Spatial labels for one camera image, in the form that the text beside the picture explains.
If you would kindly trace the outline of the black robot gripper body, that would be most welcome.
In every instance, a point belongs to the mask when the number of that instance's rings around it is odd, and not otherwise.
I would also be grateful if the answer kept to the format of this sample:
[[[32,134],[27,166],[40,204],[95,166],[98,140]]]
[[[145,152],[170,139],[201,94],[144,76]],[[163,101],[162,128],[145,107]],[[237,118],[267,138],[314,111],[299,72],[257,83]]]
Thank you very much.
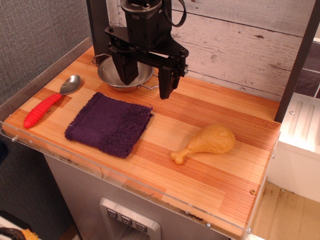
[[[181,27],[187,18],[184,2],[180,3],[183,14],[178,23],[172,20],[170,1],[122,1],[126,26],[108,26],[109,49],[132,50],[131,57],[137,62],[162,68],[175,69],[180,77],[188,72],[188,50],[176,42],[172,28]]]

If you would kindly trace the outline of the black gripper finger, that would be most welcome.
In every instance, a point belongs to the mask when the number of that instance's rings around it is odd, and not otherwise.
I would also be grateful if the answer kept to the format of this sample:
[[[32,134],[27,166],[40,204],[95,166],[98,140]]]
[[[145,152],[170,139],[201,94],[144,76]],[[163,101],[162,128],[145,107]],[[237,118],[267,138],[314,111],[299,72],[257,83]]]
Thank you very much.
[[[159,94],[162,100],[168,99],[173,90],[178,87],[179,72],[168,66],[163,66],[158,70]]]
[[[110,52],[120,80],[125,85],[130,85],[139,75],[138,62],[131,56],[133,51],[131,49],[119,50],[111,48]]]

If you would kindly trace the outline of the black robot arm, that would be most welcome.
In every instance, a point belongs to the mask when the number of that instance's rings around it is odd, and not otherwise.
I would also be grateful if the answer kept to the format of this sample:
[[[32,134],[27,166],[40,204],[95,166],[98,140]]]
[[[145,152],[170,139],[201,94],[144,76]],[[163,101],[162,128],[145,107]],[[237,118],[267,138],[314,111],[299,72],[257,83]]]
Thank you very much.
[[[120,80],[125,85],[133,82],[138,76],[138,63],[152,66],[158,69],[160,98],[168,99],[188,72],[189,51],[171,35],[173,27],[184,24],[187,12],[175,24],[170,0],[122,0],[120,6],[126,26],[109,26],[105,30]]]

